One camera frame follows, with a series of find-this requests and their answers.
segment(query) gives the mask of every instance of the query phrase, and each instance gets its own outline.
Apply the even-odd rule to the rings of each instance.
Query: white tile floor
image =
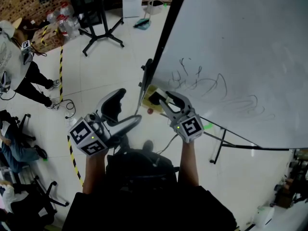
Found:
[[[110,27],[119,20],[120,13],[120,10],[107,13]],[[146,31],[132,27],[138,18],[125,19],[125,23],[114,31],[114,36],[123,40],[124,48],[104,39],[94,43],[88,57],[85,57],[81,51],[87,45],[88,37],[80,36],[64,45],[63,91],[64,99],[73,100],[76,106],[72,119],[65,120],[65,107],[53,112],[19,94],[9,102],[0,102],[0,110],[7,109],[14,116],[32,115],[25,127],[28,133],[36,136],[36,143],[47,151],[49,159],[47,162],[38,160],[31,166],[45,186],[52,180],[58,182],[53,192],[57,197],[72,202],[75,193],[82,190],[67,147],[68,127],[79,117],[92,112],[102,97],[118,88],[127,90],[122,100],[120,119],[134,113],[140,90],[138,83],[143,75],[141,65],[154,57],[167,13],[168,8],[164,8],[160,14],[154,15]],[[97,35],[104,33],[102,25],[94,29]],[[57,48],[48,52],[46,58],[36,56],[35,62],[46,77],[56,79],[59,78],[59,58],[60,48]],[[43,91],[53,98],[59,97],[59,90],[48,93],[43,88]],[[142,115],[141,123],[128,134],[131,147],[141,148],[147,139],[151,139],[156,151],[163,149],[174,136],[167,119],[156,114],[149,115],[143,108],[139,113]],[[221,136],[216,127],[208,132]],[[226,139],[245,144],[245,141],[228,133]],[[218,146],[219,141],[205,135],[195,142],[200,183],[232,211],[244,229],[256,207],[272,198],[273,188],[284,174],[290,152],[252,153],[250,150],[223,148],[217,164],[213,165],[209,160],[216,155]],[[176,138],[164,152],[175,166],[180,163],[180,149],[181,140]],[[73,151],[84,179],[86,157],[74,146]],[[55,225],[61,226],[69,207],[56,208]]]

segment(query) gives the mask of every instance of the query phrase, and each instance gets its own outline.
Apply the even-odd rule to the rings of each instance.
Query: blue jeans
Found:
[[[35,161],[39,159],[39,155],[35,148],[25,148],[19,141],[18,132],[12,126],[9,126],[4,137],[11,140],[8,146],[2,143],[2,153],[14,173],[21,172],[25,162]]]

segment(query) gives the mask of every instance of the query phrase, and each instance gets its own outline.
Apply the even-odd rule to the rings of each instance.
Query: person's right hand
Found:
[[[12,141],[10,139],[6,139],[3,141],[3,143],[5,143],[7,146],[10,146]]]

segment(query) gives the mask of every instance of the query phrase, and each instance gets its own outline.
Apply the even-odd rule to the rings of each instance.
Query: green tape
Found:
[[[213,127],[213,123],[209,123],[208,125],[203,126],[203,129],[210,129],[212,127]]]

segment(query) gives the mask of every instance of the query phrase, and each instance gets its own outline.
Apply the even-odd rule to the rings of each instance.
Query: hazard tape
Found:
[[[62,87],[62,59],[63,59],[63,46],[61,46],[61,52],[60,52],[60,101],[63,101],[63,87]],[[71,159],[73,161],[73,165],[74,165],[74,169],[75,169],[75,172],[79,178],[79,181],[80,181],[80,184],[81,186],[83,186],[83,180],[81,178],[81,175],[79,173],[79,170],[78,170],[78,167],[77,167],[77,164],[76,164],[76,160],[74,158],[74,154],[73,154],[73,148],[72,148],[72,144],[71,144],[71,141],[70,141],[70,138],[69,136],[67,136],[67,143],[68,143],[68,149],[69,149],[69,152],[71,154]]]
[[[43,32],[43,34],[42,34],[42,39],[40,40],[41,43],[43,43],[43,45],[45,45],[45,46],[46,46],[47,44],[46,44],[46,42],[44,41],[44,36],[45,36],[45,34],[46,34],[46,32],[47,32],[47,27],[48,27],[48,25],[44,27],[44,32]]]
[[[71,141],[70,141],[70,138],[69,136],[67,136],[67,143],[68,143],[68,148],[69,148],[69,152],[71,154],[71,158],[72,158],[72,161],[73,161],[73,165],[74,165],[74,169],[75,169],[75,172],[79,178],[79,181],[80,181],[80,184],[81,186],[83,186],[83,180],[81,178],[81,175],[79,173],[79,170],[78,170],[78,167],[77,167],[77,164],[76,164],[76,160],[74,158],[74,154],[73,154],[73,148],[72,148],[72,144],[71,144]]]

